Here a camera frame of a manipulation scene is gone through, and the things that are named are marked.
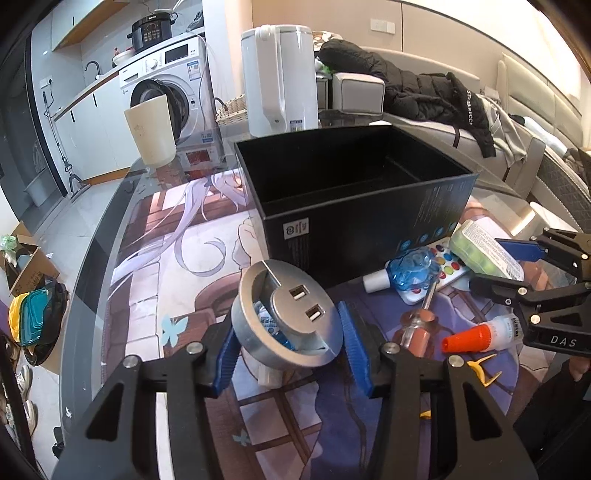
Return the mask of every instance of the blue gripper pad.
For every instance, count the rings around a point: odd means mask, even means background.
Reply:
[[[372,355],[367,351],[367,347],[371,347],[372,343],[369,345],[364,344],[360,332],[358,331],[360,319],[353,318],[348,305],[344,301],[339,302],[337,309],[343,326],[345,350],[347,352],[349,366],[351,367],[355,383],[357,383],[357,386],[363,391],[363,393],[365,393],[365,395],[372,397],[374,392],[374,382],[372,380],[370,362],[370,356]]]
[[[216,376],[212,386],[218,395],[230,385],[239,355],[240,342],[234,333],[234,329],[230,329],[220,347],[216,360]]]

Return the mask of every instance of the metal screw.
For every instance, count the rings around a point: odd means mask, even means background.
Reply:
[[[464,365],[464,359],[459,355],[452,355],[450,358],[447,359],[447,361],[454,368],[460,368]]]
[[[128,355],[123,359],[123,366],[125,368],[133,368],[139,363],[139,357],[137,355]]]
[[[203,352],[203,344],[199,342],[191,342],[185,347],[185,349],[189,355],[197,355],[198,353]]]
[[[394,342],[387,342],[382,347],[384,353],[388,353],[389,355],[394,355],[400,351],[400,346]]]

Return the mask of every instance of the blue plastic bottle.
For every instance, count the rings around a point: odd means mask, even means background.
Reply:
[[[363,277],[363,286],[367,293],[396,288],[411,290],[428,287],[431,278],[439,275],[441,266],[435,261],[435,255],[427,247],[417,248],[388,262],[386,268]]]

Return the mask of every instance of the shoe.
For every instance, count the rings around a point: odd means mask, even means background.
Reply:
[[[29,433],[33,435],[35,428],[37,427],[37,419],[38,419],[38,412],[37,412],[37,405],[35,405],[31,400],[27,400],[24,403],[25,407],[25,415],[27,417],[27,423],[29,424]]]
[[[8,423],[8,418],[6,416],[7,407],[8,403],[4,396],[4,389],[0,388],[0,425],[6,425]]]
[[[30,365],[25,364],[21,367],[21,371],[17,375],[17,385],[18,389],[21,391],[23,401],[27,400],[32,381],[33,369],[31,369]]]

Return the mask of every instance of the sneaker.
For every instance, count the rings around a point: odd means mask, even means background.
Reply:
[[[35,405],[31,400],[27,400],[24,403],[25,407],[25,415],[27,416],[27,423],[29,424],[29,433],[33,435],[35,428],[37,427],[37,405]]]
[[[33,369],[30,365],[23,365],[21,371],[17,375],[18,389],[21,391],[22,400],[25,401],[31,389],[31,382],[33,381]]]

